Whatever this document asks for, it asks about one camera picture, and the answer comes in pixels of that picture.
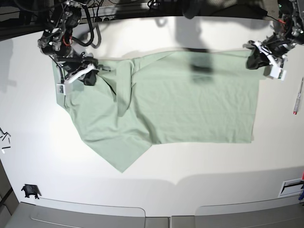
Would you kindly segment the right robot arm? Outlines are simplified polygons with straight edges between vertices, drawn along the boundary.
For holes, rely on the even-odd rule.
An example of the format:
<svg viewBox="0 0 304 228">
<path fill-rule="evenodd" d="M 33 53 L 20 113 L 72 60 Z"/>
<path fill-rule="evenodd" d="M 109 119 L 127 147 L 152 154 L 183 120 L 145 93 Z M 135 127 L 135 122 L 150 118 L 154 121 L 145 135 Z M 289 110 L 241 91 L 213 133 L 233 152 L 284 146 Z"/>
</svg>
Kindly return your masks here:
<svg viewBox="0 0 304 228">
<path fill-rule="evenodd" d="M 96 75 L 102 68 L 98 60 L 84 52 L 77 53 L 72 45 L 97 48 L 101 44 L 98 24 L 92 23 L 88 0 L 65 0 L 55 7 L 47 28 L 38 40 L 40 51 L 51 58 L 59 74 L 59 88 L 78 80 L 86 86 L 96 84 Z M 82 20 L 82 12 L 88 22 L 90 39 L 87 42 L 73 36 L 73 29 Z"/>
</svg>

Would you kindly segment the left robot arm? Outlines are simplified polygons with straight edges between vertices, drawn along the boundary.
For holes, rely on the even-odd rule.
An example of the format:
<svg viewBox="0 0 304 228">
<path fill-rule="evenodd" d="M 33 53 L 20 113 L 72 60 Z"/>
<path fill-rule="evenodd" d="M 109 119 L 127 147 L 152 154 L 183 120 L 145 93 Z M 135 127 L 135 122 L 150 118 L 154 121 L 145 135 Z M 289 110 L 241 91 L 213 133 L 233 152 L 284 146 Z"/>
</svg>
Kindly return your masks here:
<svg viewBox="0 0 304 228">
<path fill-rule="evenodd" d="M 249 41 L 251 54 L 246 67 L 255 70 L 272 65 L 282 68 L 287 53 L 296 45 L 304 44 L 304 2 L 302 0 L 279 0 L 279 24 L 272 36 L 264 41 Z"/>
</svg>

